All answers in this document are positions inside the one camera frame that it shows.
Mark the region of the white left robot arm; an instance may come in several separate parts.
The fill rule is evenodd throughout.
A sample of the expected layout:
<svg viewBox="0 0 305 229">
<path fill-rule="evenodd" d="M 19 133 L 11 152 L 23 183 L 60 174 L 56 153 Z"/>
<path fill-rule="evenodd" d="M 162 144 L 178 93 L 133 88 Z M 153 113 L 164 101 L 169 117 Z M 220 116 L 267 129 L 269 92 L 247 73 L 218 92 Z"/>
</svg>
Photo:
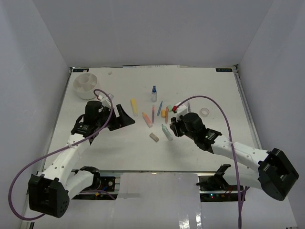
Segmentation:
<svg viewBox="0 0 305 229">
<path fill-rule="evenodd" d="M 114 131 L 135 123 L 120 104 L 116 106 L 118 115 L 110 105 L 109 102 L 89 101 L 85 113 L 75 122 L 66 144 L 67 149 L 60 152 L 41 175 L 31 176 L 28 183 L 31 210 L 60 218 L 66 212 L 70 200 L 81 191 L 100 187 L 98 169 L 82 167 L 74 175 L 71 172 L 101 127 Z"/>
</svg>

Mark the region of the grey eraser block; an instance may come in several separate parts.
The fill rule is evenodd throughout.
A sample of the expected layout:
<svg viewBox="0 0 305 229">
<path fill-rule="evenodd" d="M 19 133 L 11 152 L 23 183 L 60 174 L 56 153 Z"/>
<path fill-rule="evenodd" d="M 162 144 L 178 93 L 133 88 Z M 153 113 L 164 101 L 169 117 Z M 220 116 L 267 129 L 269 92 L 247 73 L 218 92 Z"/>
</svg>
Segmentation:
<svg viewBox="0 0 305 229">
<path fill-rule="evenodd" d="M 153 139 L 155 142 L 159 141 L 159 137 L 157 137 L 154 133 L 149 134 L 150 138 Z"/>
</svg>

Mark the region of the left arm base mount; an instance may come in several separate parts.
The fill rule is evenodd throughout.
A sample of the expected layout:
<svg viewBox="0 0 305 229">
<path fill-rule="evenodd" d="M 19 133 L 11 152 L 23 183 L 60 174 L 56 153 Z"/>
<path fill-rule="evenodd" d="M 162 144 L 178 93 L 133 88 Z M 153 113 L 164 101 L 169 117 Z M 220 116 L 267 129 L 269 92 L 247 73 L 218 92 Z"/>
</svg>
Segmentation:
<svg viewBox="0 0 305 229">
<path fill-rule="evenodd" d="M 78 174 L 80 171 L 86 171 L 93 174 L 92 185 L 86 187 L 81 193 L 77 194 L 73 199 L 77 200 L 115 200 L 118 194 L 115 193 L 116 177 L 105 176 L 95 167 L 82 167 L 75 170 Z"/>
</svg>

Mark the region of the orange slim marker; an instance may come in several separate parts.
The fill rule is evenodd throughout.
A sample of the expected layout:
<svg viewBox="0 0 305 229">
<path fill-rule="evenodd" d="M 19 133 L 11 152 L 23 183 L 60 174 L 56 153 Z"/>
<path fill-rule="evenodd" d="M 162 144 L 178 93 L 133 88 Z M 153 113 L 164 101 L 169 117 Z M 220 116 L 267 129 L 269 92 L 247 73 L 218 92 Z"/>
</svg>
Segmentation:
<svg viewBox="0 0 305 229">
<path fill-rule="evenodd" d="M 165 123 L 166 124 L 168 123 L 168 112 L 169 112 L 168 107 L 166 107 L 166 109 L 165 109 Z"/>
</svg>

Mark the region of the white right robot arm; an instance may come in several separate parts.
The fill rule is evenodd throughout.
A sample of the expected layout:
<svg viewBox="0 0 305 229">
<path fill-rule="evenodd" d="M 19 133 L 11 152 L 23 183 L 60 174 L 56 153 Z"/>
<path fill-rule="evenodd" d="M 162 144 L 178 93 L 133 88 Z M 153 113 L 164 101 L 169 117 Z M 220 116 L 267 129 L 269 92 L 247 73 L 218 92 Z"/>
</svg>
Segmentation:
<svg viewBox="0 0 305 229">
<path fill-rule="evenodd" d="M 192 139 L 203 151 L 236 160 L 253 170 L 257 176 L 240 178 L 242 185 L 261 189 L 275 200 L 283 201 L 299 179 L 298 172 L 282 150 L 267 151 L 232 143 L 220 132 L 205 127 L 196 113 L 171 118 L 170 129 L 176 137 Z"/>
</svg>

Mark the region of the pink slim marker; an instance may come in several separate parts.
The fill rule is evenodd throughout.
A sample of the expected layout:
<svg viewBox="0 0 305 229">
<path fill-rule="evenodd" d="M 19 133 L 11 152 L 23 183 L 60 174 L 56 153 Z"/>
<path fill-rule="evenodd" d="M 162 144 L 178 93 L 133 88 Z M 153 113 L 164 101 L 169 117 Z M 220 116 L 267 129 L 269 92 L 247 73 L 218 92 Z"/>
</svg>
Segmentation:
<svg viewBox="0 0 305 229">
<path fill-rule="evenodd" d="M 154 124 L 155 107 L 152 105 L 152 123 Z"/>
</svg>

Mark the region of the clear tape roll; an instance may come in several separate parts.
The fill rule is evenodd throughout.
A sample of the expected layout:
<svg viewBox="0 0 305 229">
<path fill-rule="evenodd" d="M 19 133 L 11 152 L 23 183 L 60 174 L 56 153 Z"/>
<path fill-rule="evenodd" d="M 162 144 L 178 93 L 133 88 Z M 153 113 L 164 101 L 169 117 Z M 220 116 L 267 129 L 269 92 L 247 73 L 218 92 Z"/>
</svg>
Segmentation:
<svg viewBox="0 0 305 229">
<path fill-rule="evenodd" d="M 207 109 L 207 108 L 202 108 L 202 109 L 200 110 L 200 113 L 201 113 L 201 115 L 202 115 L 203 117 L 207 117 L 207 116 L 209 115 L 210 111 L 209 111 L 209 109 Z"/>
</svg>

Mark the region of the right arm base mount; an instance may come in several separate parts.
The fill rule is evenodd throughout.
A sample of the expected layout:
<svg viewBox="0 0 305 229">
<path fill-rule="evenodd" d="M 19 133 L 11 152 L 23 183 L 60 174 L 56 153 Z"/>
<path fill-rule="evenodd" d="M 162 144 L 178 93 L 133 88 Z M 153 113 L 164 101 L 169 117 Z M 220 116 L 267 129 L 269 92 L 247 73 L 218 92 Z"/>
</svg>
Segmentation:
<svg viewBox="0 0 305 229">
<path fill-rule="evenodd" d="M 224 164 L 216 172 L 198 174 L 196 186 L 199 188 L 200 201 L 204 202 L 237 202 L 237 185 L 230 185 L 224 179 L 230 164 Z"/>
</svg>

